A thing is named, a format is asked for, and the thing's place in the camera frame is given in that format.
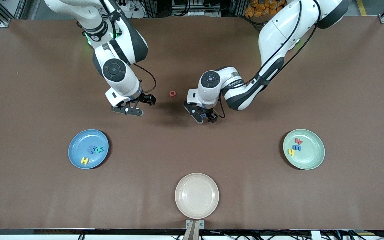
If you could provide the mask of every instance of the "plate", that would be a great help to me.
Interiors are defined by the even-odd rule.
[[[87,129],[72,139],[67,155],[75,167],[90,169],[101,164],[108,151],[109,141],[105,134],[96,129]]]
[[[203,173],[191,173],[183,177],[176,187],[176,205],[190,219],[202,219],[212,214],[218,199],[215,181]]]
[[[304,170],[311,170],[324,160],[325,148],[321,139],[306,129],[296,129],[287,134],[283,151],[291,164]]]

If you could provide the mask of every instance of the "green plate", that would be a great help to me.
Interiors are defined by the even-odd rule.
[[[296,129],[289,132],[282,145],[288,161],[295,167],[311,170],[324,160],[325,148],[321,139],[306,129]]]

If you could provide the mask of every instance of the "white plate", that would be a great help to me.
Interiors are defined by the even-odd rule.
[[[176,187],[176,205],[186,217],[202,219],[216,209],[219,192],[213,179],[203,173],[191,173]]]

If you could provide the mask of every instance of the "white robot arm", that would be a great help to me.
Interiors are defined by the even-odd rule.
[[[190,89],[184,107],[198,122],[204,118],[215,122],[218,114],[213,112],[221,95],[229,108],[240,111],[247,108],[256,95],[268,86],[282,69],[284,56],[312,25],[327,28],[345,15],[347,0],[293,0],[279,11],[262,28],[259,34],[259,50],[262,67],[250,80],[242,80],[234,67],[222,67],[205,72],[198,88]]]
[[[144,94],[131,64],[142,61],[148,54],[148,44],[131,25],[113,0],[45,0],[55,12],[70,15],[81,24],[94,48],[93,63],[111,87],[106,97],[112,110],[141,116],[138,102],[155,104],[155,97]],[[104,19],[98,9],[108,14]]]

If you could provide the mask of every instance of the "table surface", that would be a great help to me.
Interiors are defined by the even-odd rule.
[[[252,77],[258,32],[240,18],[133,24],[149,45],[140,65],[158,80],[157,104],[141,104],[139,118],[111,111],[108,85],[75,21],[12,20],[1,29],[0,228],[181,228],[175,187],[200,172],[220,191],[206,228],[384,229],[377,17],[318,29],[247,109],[204,125],[183,108],[187,90],[221,66]],[[133,70],[144,89],[152,86]],[[90,128],[108,135],[111,152],[100,167],[77,169],[68,145]],[[324,142],[325,160],[314,170],[295,169],[282,154],[284,136],[299,128]]]

